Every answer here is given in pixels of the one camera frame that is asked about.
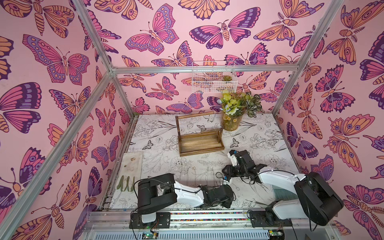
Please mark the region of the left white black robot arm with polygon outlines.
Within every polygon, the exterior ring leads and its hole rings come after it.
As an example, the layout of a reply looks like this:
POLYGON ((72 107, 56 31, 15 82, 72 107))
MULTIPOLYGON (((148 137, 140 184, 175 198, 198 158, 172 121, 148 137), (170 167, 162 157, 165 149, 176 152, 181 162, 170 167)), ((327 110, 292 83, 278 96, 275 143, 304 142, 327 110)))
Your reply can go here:
POLYGON ((180 203, 197 209, 221 206, 229 209, 236 195, 229 185, 199 186, 183 185, 175 180, 174 174, 164 174, 134 183, 137 208, 132 212, 131 221, 151 224, 158 220, 157 212, 180 203))

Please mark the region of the glass vase with plants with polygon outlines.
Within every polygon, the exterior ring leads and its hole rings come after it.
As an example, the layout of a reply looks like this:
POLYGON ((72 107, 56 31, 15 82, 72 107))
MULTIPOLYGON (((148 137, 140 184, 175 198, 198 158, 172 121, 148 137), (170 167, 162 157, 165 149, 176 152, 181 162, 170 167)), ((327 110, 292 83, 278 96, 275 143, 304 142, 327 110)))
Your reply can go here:
POLYGON ((235 131, 243 115, 255 118, 257 114, 264 113, 261 97, 250 93, 225 93, 220 99, 223 113, 222 127, 226 131, 235 131))

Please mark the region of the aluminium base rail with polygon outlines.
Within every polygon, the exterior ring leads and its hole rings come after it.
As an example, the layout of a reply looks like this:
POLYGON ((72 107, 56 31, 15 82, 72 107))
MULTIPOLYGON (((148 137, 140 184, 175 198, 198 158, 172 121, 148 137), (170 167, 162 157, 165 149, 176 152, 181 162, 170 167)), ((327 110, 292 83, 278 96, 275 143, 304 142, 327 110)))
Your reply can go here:
POLYGON ((129 212, 93 212, 83 240, 340 240, 333 222, 325 227, 308 219, 268 225, 263 209, 170 211, 147 227, 132 229, 129 212))

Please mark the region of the wooden jewelry display stand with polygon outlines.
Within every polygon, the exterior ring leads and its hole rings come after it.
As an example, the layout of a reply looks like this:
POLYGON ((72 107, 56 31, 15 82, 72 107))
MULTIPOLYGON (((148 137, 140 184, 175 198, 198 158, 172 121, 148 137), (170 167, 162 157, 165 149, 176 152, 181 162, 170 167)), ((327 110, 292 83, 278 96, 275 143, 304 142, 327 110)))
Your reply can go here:
POLYGON ((179 125, 180 119, 207 116, 214 113, 214 111, 210 111, 207 113, 175 116, 180 157, 219 152, 225 149, 224 143, 222 141, 223 128, 207 130, 201 133, 181 135, 179 125))

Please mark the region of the green brush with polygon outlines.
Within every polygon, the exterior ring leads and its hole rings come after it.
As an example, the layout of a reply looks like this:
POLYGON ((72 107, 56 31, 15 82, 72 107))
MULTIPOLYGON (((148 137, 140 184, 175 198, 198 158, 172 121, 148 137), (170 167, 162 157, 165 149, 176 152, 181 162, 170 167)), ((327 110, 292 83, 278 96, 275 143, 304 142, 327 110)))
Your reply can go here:
POLYGON ((296 200, 298 199, 298 196, 288 190, 282 189, 280 187, 274 186, 273 187, 273 192, 275 199, 277 201, 290 201, 290 200, 296 200))

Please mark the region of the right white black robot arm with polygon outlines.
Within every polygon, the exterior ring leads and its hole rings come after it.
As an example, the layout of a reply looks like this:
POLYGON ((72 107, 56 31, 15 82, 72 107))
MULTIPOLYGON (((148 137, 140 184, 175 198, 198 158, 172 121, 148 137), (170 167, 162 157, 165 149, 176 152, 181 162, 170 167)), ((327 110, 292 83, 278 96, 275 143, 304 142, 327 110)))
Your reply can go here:
POLYGON ((269 225, 275 221, 308 219, 317 226, 326 226, 344 207, 341 198, 318 173, 294 174, 256 164, 246 150, 231 150, 228 157, 231 164, 222 170, 225 183, 240 178, 249 185, 272 185, 296 196, 292 200, 277 197, 267 205, 266 222, 269 225))

